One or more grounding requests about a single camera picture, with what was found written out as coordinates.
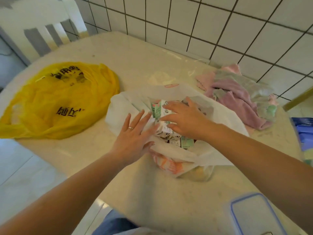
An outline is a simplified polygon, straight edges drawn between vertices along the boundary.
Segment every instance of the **person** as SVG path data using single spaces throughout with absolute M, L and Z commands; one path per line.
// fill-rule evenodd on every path
M 216 148 L 284 214 L 308 234 L 313 234 L 313 168 L 208 120 L 194 102 L 189 98 L 187 101 L 188 106 L 180 102 L 164 106 L 176 114 L 166 115 L 161 120 L 174 122 L 168 127 L 175 132 L 205 141 Z M 151 113 L 142 118 L 143 114 L 141 111 L 131 123 L 131 115 L 128 114 L 107 154 L 8 220 L 0 227 L 0 234 L 71 234 L 109 182 L 154 144 L 147 141 L 155 133 L 157 125 L 143 131 Z M 140 229 L 131 221 L 126 224 L 123 218 L 116 219 L 119 222 L 114 223 L 114 215 L 108 220 L 105 218 L 94 234 L 134 234 Z

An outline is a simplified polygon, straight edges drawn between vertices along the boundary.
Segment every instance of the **yellow plastic bag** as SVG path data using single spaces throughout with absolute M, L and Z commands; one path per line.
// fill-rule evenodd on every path
M 57 63 L 45 67 L 15 95 L 0 119 L 0 138 L 62 139 L 102 118 L 117 75 L 107 66 Z

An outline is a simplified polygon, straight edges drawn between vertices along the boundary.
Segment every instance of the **white chair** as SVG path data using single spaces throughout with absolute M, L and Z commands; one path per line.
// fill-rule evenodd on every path
M 37 28 L 52 51 L 58 46 L 46 25 L 53 25 L 63 44 L 70 40 L 60 22 L 68 19 L 74 23 L 80 38 L 89 36 L 74 0 L 17 0 L 11 7 L 0 8 L 0 26 L 30 62 L 40 56 L 26 38 L 24 30 Z

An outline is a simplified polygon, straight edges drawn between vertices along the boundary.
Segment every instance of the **person's right hand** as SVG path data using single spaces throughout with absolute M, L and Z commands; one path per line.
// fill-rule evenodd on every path
M 176 114 L 170 114 L 160 118 L 161 121 L 171 121 L 176 124 L 168 124 L 167 126 L 176 133 L 192 139 L 205 140 L 210 125 L 215 124 L 205 117 L 198 110 L 197 104 L 186 98 L 188 105 L 181 102 L 169 102 L 164 105 L 164 109 L 171 110 Z

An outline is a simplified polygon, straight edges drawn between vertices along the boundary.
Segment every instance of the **hand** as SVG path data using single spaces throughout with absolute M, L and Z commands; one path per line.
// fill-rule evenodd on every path
M 189 97 L 186 98 L 188 105 L 181 102 L 169 102 L 164 105 L 164 109 L 171 110 L 176 114 L 170 114 L 160 118 L 161 121 L 171 121 L 176 124 L 168 124 L 167 126 L 180 135 L 192 139 L 205 141 L 205 135 L 210 130 L 209 126 L 214 124 L 198 110 L 197 104 Z
M 130 124 L 131 114 L 127 115 L 122 130 L 110 151 L 110 153 L 117 157 L 121 157 L 125 166 L 137 161 L 155 144 L 153 141 L 147 143 L 146 141 L 151 135 L 155 134 L 158 125 L 153 125 L 150 129 L 143 131 L 143 128 L 151 117 L 151 113 L 148 113 L 141 119 L 144 113 L 145 111 L 142 110 Z

